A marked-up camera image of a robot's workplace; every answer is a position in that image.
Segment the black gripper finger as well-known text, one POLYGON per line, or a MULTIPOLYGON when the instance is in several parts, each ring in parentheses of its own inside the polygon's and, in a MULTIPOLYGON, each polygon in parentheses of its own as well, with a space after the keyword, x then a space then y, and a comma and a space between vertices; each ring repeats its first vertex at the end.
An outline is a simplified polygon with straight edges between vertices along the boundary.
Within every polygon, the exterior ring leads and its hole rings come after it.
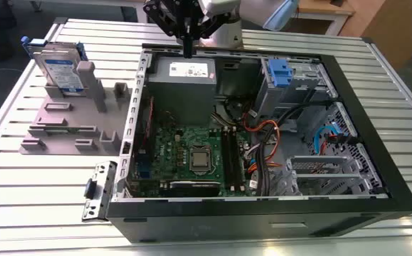
POLYGON ((183 45, 183 57, 189 58, 189 42, 185 40, 186 38, 182 38, 186 36, 186 33, 182 32, 185 27, 178 24, 177 19, 170 17, 169 11, 162 8, 162 1, 145 1, 143 11, 167 36, 177 37, 179 44, 183 45))
POLYGON ((241 17, 225 13, 202 20, 199 24, 199 37, 189 37, 189 57, 197 54, 197 45, 214 48, 242 47, 241 17))

